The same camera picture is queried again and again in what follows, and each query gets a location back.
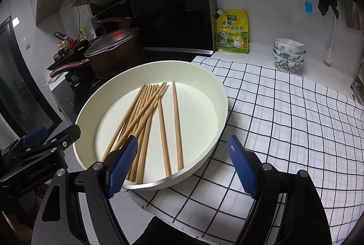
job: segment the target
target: door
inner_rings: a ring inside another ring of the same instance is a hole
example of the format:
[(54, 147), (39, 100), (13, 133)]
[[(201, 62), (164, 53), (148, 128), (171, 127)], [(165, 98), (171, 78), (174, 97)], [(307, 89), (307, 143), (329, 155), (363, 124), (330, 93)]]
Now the door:
[(0, 25), (0, 114), (19, 137), (42, 126), (50, 135), (62, 122), (24, 62), (11, 16)]

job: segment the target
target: brown pot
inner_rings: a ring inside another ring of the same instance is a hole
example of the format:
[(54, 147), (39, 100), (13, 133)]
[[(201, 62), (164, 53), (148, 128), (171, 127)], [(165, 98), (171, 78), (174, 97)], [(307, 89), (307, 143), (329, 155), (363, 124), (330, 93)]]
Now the brown pot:
[(109, 79), (141, 64), (143, 47), (138, 28), (124, 28), (98, 38), (84, 53), (86, 59), (62, 65), (50, 73), (58, 74), (91, 64), (98, 78)]

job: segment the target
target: screw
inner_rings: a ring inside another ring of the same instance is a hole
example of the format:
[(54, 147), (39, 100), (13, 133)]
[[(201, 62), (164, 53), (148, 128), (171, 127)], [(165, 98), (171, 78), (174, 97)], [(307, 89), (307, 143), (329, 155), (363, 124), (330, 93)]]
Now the screw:
[(270, 170), (272, 170), (272, 165), (271, 165), (271, 164), (269, 164), (269, 163), (264, 163), (264, 164), (262, 165), (262, 167), (263, 167), (263, 169), (264, 169), (265, 171), (270, 171)]
[(58, 176), (62, 176), (65, 172), (66, 172), (66, 170), (65, 170), (65, 169), (63, 169), (63, 168), (62, 168), (62, 169), (58, 169), (58, 170), (57, 170), (57, 175), (58, 175)]
[(307, 171), (306, 171), (306, 170), (300, 170), (300, 175), (301, 175), (302, 177), (307, 177), (307, 176), (308, 176), (308, 173), (307, 173)]
[(92, 166), (92, 168), (93, 168), (94, 170), (99, 170), (99, 169), (101, 169), (101, 168), (102, 168), (102, 163), (101, 163), (101, 162), (96, 162), (96, 163)]

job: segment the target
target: wooden chopstick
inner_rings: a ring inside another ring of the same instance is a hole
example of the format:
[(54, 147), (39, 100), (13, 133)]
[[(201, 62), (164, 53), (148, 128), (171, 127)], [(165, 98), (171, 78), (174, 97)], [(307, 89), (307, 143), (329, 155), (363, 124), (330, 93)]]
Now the wooden chopstick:
[(113, 135), (113, 137), (112, 137), (112, 139), (111, 139), (111, 141), (110, 141), (109, 145), (107, 146), (107, 148), (106, 148), (106, 150), (105, 150), (105, 153), (104, 153), (104, 155), (103, 155), (103, 157), (102, 157), (102, 159), (101, 159), (102, 161), (105, 161), (106, 157), (109, 155), (109, 153), (110, 153), (110, 150), (111, 150), (112, 146), (114, 145), (114, 143), (115, 143), (116, 139), (118, 138), (118, 136), (119, 136), (119, 134), (120, 134), (120, 130), (121, 130), (121, 128), (122, 128), (125, 124), (127, 124), (127, 123), (128, 123), (128, 120), (130, 119), (130, 116), (131, 116), (132, 111), (133, 111), (133, 109), (134, 109), (134, 107), (135, 107), (135, 104), (138, 102), (139, 96), (140, 96), (140, 95), (141, 95), (141, 93), (143, 92), (143, 90), (144, 90), (144, 87), (145, 87), (145, 86), (146, 86), (145, 84), (141, 86), (141, 88), (140, 88), (140, 90), (139, 90), (138, 94), (136, 95), (136, 97), (134, 98), (133, 102), (132, 102), (132, 103), (131, 103), (131, 105), (129, 106), (129, 108), (128, 108), (127, 112), (125, 113), (125, 115), (124, 115), (123, 119), (121, 120), (121, 122), (120, 122), (120, 124), (119, 124), (119, 126), (118, 126), (117, 130), (115, 131), (115, 134)]
[[(141, 107), (143, 107), (145, 105), (146, 101), (149, 101), (149, 98), (151, 96), (151, 92), (153, 91), (153, 89), (154, 89), (154, 86), (148, 85), (147, 94), (146, 94), (145, 98), (143, 99), (143, 102), (141, 103)], [(135, 131), (139, 127), (140, 122), (141, 121), (139, 120), (139, 123), (135, 124), (132, 133), (135, 133)], [(136, 181), (137, 169), (138, 169), (138, 163), (139, 163), (139, 156), (140, 156), (140, 148), (141, 148), (141, 144), (142, 144), (142, 141), (143, 141), (143, 135), (144, 135), (144, 128), (142, 128), (142, 130), (141, 130), (141, 132), (140, 132), (140, 134), (138, 136), (138, 152), (137, 152), (137, 154), (135, 156), (135, 159), (134, 159), (133, 164), (132, 164), (131, 169), (130, 169), (130, 180), (131, 181)]]
[[(146, 94), (147, 90), (148, 90), (148, 86), (145, 86), (145, 87), (144, 87), (144, 89), (143, 89), (142, 94), (139, 96), (138, 101), (137, 101), (137, 103), (135, 104), (135, 107), (134, 107), (134, 109), (133, 109), (133, 111), (132, 111), (132, 113), (131, 113), (130, 119), (129, 119), (129, 121), (128, 121), (128, 125), (130, 125), (130, 124), (132, 123), (132, 121), (133, 121), (133, 119), (134, 119), (134, 116), (135, 116), (136, 114), (138, 114), (138, 108), (140, 108), (140, 104), (141, 104), (141, 102), (143, 102), (143, 98), (144, 98), (144, 96), (145, 96), (145, 94)], [(118, 145), (119, 143), (120, 143), (120, 146), (122, 145), (122, 143), (123, 143), (123, 142), (122, 142), (122, 141), (120, 141), (120, 140), (121, 140), (121, 137), (122, 137), (122, 134), (120, 134), (119, 139), (118, 139), (118, 142), (117, 142), (117, 144), (116, 144), (116, 145)], [(120, 148), (120, 147), (116, 148), (116, 145), (112, 148), (112, 151), (114, 151), (114, 150), (118, 150), (118, 149)], [(127, 180), (129, 180), (129, 179), (130, 179), (130, 170), (129, 170), (128, 174), (126, 175), (126, 179), (127, 179)]]
[(146, 102), (145, 105), (144, 105), (144, 107), (139, 111), (139, 113), (137, 114), (137, 116), (134, 117), (134, 120), (130, 123), (130, 125), (125, 130), (125, 132), (123, 133), (123, 135), (119, 138), (118, 142), (113, 146), (112, 151), (120, 148), (120, 146), (122, 145), (122, 143), (125, 141), (125, 139), (129, 136), (130, 132), (134, 128), (135, 124), (139, 121), (139, 119), (144, 114), (144, 112), (147, 112), (147, 114), (139, 122), (139, 126), (138, 126), (137, 130), (134, 133), (135, 136), (138, 136), (139, 135), (142, 127), (145, 125), (145, 123), (146, 123), (146, 121), (148, 119), (149, 114), (152, 112), (155, 103), (157, 102), (157, 100), (160, 97), (160, 95), (164, 92), (164, 89), (166, 87), (166, 84), (167, 83), (164, 82), (159, 87), (159, 89), (157, 89), (153, 93), (153, 95), (150, 97), (150, 99), (148, 100), (148, 102)]
[[(154, 93), (156, 90), (157, 90), (157, 86), (153, 86), (152, 93)], [(142, 145), (141, 145), (141, 149), (140, 149), (138, 172), (137, 172), (137, 176), (136, 176), (136, 183), (138, 183), (138, 184), (143, 183), (145, 158), (147, 155), (148, 139), (149, 139), (149, 133), (150, 133), (150, 126), (152, 124), (152, 116), (153, 115), (148, 116), (147, 124), (146, 124), (145, 130), (144, 130), (143, 141), (142, 141)]]
[(166, 136), (166, 126), (164, 124), (164, 116), (163, 116), (163, 108), (162, 108), (162, 100), (158, 98), (158, 115), (159, 115), (159, 127), (161, 129), (161, 141), (162, 141), (162, 150), (163, 150), (163, 161), (164, 161), (164, 170), (166, 172), (166, 177), (172, 175), (171, 164), (169, 162), (168, 155), (168, 147), (167, 147), (167, 136)]
[(172, 82), (173, 87), (173, 109), (174, 109), (174, 128), (176, 131), (176, 145), (177, 145), (177, 165), (178, 171), (183, 169), (183, 157), (182, 157), (182, 142), (181, 142), (181, 128), (179, 126), (179, 114), (178, 114), (178, 102), (176, 84)]

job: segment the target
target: white bowl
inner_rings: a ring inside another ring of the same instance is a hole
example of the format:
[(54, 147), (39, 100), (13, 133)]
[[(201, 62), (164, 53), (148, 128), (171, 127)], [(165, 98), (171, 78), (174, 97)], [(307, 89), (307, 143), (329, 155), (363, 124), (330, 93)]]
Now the white bowl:
[(274, 51), (273, 51), (273, 57), (274, 57), (274, 63), (276, 64), (276, 66), (279, 69), (288, 71), (288, 72), (294, 72), (299, 70), (304, 61), (303, 62), (294, 62), (294, 61), (289, 61), (283, 57), (281, 57), (280, 55), (277, 55)]
[[(183, 166), (177, 169), (171, 81), (176, 82), (181, 125)], [(216, 145), (228, 115), (228, 98), (222, 83), (202, 67), (182, 61), (141, 65), (112, 78), (86, 102), (77, 117), (81, 137), (73, 147), (84, 169), (100, 161), (107, 145), (139, 88), (144, 84), (167, 83), (162, 98), (172, 176), (165, 176), (158, 110), (146, 155), (143, 184), (125, 181), (123, 188), (155, 190), (176, 184), (198, 170)]]
[(306, 45), (300, 42), (296, 42), (292, 39), (287, 38), (275, 38), (273, 39), (273, 48), (282, 52), (291, 54), (303, 54), (305, 53)]
[(306, 56), (306, 51), (303, 54), (292, 54), (273, 48), (273, 52), (275, 52), (278, 56), (293, 62), (303, 62)]

